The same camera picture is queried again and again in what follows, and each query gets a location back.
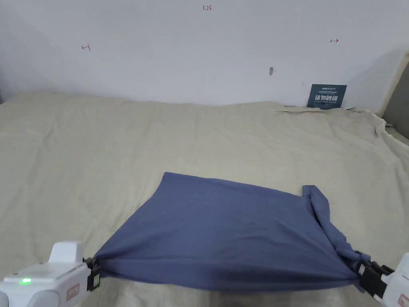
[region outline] beige sheet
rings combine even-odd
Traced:
[[[409,251],[409,147],[360,110],[198,106],[28,93],[0,106],[0,276],[56,241],[92,256],[164,172],[301,194],[314,184],[352,246],[394,267]],[[354,287],[232,296],[103,280],[83,306],[373,306]]]

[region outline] red arrow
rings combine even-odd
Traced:
[[[91,51],[91,48],[90,48],[90,45],[89,45],[89,44],[88,44],[87,46],[85,46],[85,47],[84,47],[84,45],[82,46],[82,50],[85,50],[85,49],[87,49],[87,48]]]

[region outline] blue sign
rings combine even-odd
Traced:
[[[323,110],[340,108],[346,85],[313,84],[307,107]]]

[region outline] blue towel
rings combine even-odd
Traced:
[[[103,277],[237,292],[358,284],[354,251],[313,185],[303,196],[165,173],[96,254]]]

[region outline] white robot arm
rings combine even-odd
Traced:
[[[99,267],[79,242],[55,243],[48,262],[6,276],[0,307],[72,307],[99,287]]]
[[[376,262],[361,265],[360,285],[386,307],[409,307],[409,253],[400,261],[396,271]]]

